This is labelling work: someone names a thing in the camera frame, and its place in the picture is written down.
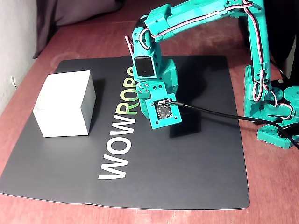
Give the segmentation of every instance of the black mat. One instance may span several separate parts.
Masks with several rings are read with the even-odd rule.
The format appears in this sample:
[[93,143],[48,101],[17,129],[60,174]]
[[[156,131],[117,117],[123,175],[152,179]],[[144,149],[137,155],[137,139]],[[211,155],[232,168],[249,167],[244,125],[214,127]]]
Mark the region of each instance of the black mat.
[[[224,57],[171,58],[179,73],[178,100],[236,114]],[[246,208],[249,193],[238,121],[181,110],[182,124],[152,130],[136,107],[131,111],[137,111],[137,115],[119,114],[135,119],[135,123],[124,125],[134,133],[125,134],[121,132],[125,130],[112,127],[113,122],[124,122],[114,116],[117,105],[124,102],[120,93],[130,89],[123,87],[124,79],[131,77],[126,72],[130,65],[128,56],[61,62],[57,73],[92,72],[97,101],[90,135],[44,139],[31,115],[0,178],[0,192],[123,208]],[[125,96],[133,98],[135,93]],[[110,131],[120,132],[109,135]],[[123,150],[125,143],[115,142],[112,147],[119,151],[110,151],[118,154],[110,153],[107,143],[115,137],[128,139],[130,150]],[[119,175],[101,169],[108,163],[120,165],[114,167]],[[125,178],[99,180],[99,175]]]

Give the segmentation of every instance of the white cube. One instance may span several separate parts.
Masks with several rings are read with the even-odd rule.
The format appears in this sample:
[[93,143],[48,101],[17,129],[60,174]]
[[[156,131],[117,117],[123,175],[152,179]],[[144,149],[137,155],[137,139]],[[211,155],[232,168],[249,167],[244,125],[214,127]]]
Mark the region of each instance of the white cube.
[[33,109],[43,136],[88,135],[95,99],[90,71],[48,75]]

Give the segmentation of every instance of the wire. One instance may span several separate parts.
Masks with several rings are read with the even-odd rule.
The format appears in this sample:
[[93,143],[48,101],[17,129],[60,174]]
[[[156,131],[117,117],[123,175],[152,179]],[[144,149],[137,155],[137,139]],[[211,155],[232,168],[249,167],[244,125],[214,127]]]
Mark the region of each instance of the wire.
[[[244,4],[248,4],[249,2],[246,1],[246,0],[243,0],[243,3]],[[255,34],[256,34],[258,57],[259,57],[261,66],[263,66],[261,35],[260,35],[259,31],[258,31],[258,25],[257,25],[256,19],[254,18],[253,14],[251,13],[251,11],[248,8],[245,8],[244,11],[245,11],[245,13],[247,14],[247,16],[250,18],[250,20],[253,23],[253,27],[254,27]],[[260,88],[259,88],[259,91],[258,91],[258,96],[256,97],[256,88],[257,88],[257,84],[258,84],[258,82],[257,82],[256,79],[255,79],[255,83],[254,83],[253,91],[252,91],[252,97],[253,97],[253,100],[255,102],[260,101],[261,98],[262,98],[262,94],[263,94],[263,88],[264,88],[264,83],[263,83],[263,81],[264,81],[263,80],[264,79],[263,69],[261,69],[261,71],[260,71],[260,76],[261,76],[261,78],[260,78]]]
[[171,27],[171,28],[169,28],[169,29],[167,29],[167,30],[165,30],[165,31],[163,31],[163,32],[161,32],[161,33],[159,33],[159,34],[157,34],[157,35],[152,35],[152,37],[153,37],[153,38],[161,37],[161,36],[163,36],[163,35],[165,35],[165,34],[171,32],[171,31],[173,31],[173,30],[175,30],[175,29],[178,29],[178,28],[180,28],[180,27],[186,26],[186,25],[188,25],[188,24],[190,24],[190,23],[193,23],[193,22],[198,22],[198,21],[201,21],[201,20],[210,18],[210,17],[215,16],[215,15],[218,15],[218,14],[220,14],[220,13],[222,13],[222,12],[230,11],[230,10],[233,10],[233,9],[248,8],[248,7],[250,7],[250,6],[253,6],[253,3],[248,3],[248,4],[246,4],[246,5],[234,5],[234,6],[229,6],[229,7],[225,8],[224,10],[211,12],[211,13],[209,13],[209,14],[202,15],[202,16],[196,17],[196,18],[194,18],[194,19],[190,19],[190,20],[187,20],[187,21],[185,21],[185,22],[182,22],[182,23],[180,23],[180,24],[178,24],[178,25],[176,25],[176,26],[173,26],[173,27]]
[[266,91],[270,91],[272,93],[272,95],[274,96],[274,106],[277,107],[277,97],[275,95],[275,93],[269,89],[269,87],[267,85],[263,85],[263,88],[266,90]]
[[125,36],[125,40],[126,40],[126,42],[127,42],[127,45],[128,45],[129,51],[130,51],[130,54],[131,54],[131,56],[133,56],[133,52],[134,52],[134,50],[133,50],[133,43],[132,43],[132,40],[130,39],[129,36]]
[[246,120],[246,121],[253,121],[253,122],[261,122],[261,123],[266,123],[268,125],[273,125],[275,126],[282,134],[285,135],[285,137],[287,137],[290,142],[299,150],[299,145],[297,144],[297,142],[295,142],[295,140],[283,129],[283,127],[281,127],[280,125],[278,125],[275,122],[272,121],[267,121],[267,120],[263,120],[263,119],[257,119],[257,118],[248,118],[248,117],[243,117],[243,116],[236,116],[236,115],[230,115],[230,114],[225,114],[225,113],[219,113],[219,112],[215,112],[215,111],[211,111],[211,110],[207,110],[198,106],[190,106],[190,105],[186,105],[183,103],[180,103],[178,101],[170,101],[171,104],[175,104],[177,106],[181,106],[181,107],[185,107],[185,108],[189,108],[189,109],[193,109],[193,110],[198,110],[198,111],[202,111],[205,113],[209,113],[215,116],[219,116],[219,117],[224,117],[224,118],[230,118],[230,119],[237,119],[237,120]]
[[294,127],[294,126],[299,126],[299,123],[292,123],[292,124],[289,124],[289,125],[286,125],[286,126],[283,126],[282,129],[288,129],[290,127]]
[[288,119],[290,119],[290,118],[291,118],[291,116],[292,116],[292,112],[293,112],[294,108],[293,108],[291,105],[288,105],[288,104],[285,104],[285,103],[278,103],[277,105],[286,106],[287,108],[289,108],[289,109],[291,110],[291,112],[290,112],[290,115],[289,115],[289,116],[287,116],[287,117],[280,117],[281,119],[285,119],[285,120],[288,120]]
[[149,30],[149,28],[146,27],[146,28],[144,28],[144,29],[140,32],[140,34],[139,34],[139,43],[140,43],[141,46],[142,46],[144,49],[146,49],[146,50],[149,50],[150,47],[146,46],[146,45],[143,43],[142,36],[143,36],[143,34],[144,34],[146,31],[148,31],[148,30]]

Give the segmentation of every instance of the teal robotic arm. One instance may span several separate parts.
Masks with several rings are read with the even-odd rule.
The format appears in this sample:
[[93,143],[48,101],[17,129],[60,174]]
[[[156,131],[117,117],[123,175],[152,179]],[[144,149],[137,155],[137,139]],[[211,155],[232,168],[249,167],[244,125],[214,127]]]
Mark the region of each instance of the teal robotic arm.
[[[244,113],[246,117],[278,122],[299,121],[299,87],[285,91],[271,87],[270,54],[263,0],[189,0],[175,7],[163,5],[143,16],[132,38],[126,36],[141,111],[153,129],[180,123],[176,101],[177,70],[173,60],[164,60],[159,43],[177,33],[223,17],[247,16],[253,65],[245,69]],[[291,142],[275,127],[259,129],[258,138],[283,148]]]

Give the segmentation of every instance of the white wall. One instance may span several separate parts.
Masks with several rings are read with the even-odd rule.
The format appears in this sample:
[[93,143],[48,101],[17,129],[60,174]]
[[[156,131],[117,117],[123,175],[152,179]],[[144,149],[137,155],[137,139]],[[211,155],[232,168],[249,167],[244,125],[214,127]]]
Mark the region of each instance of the white wall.
[[32,66],[36,47],[36,0],[0,0],[0,115],[16,84]]

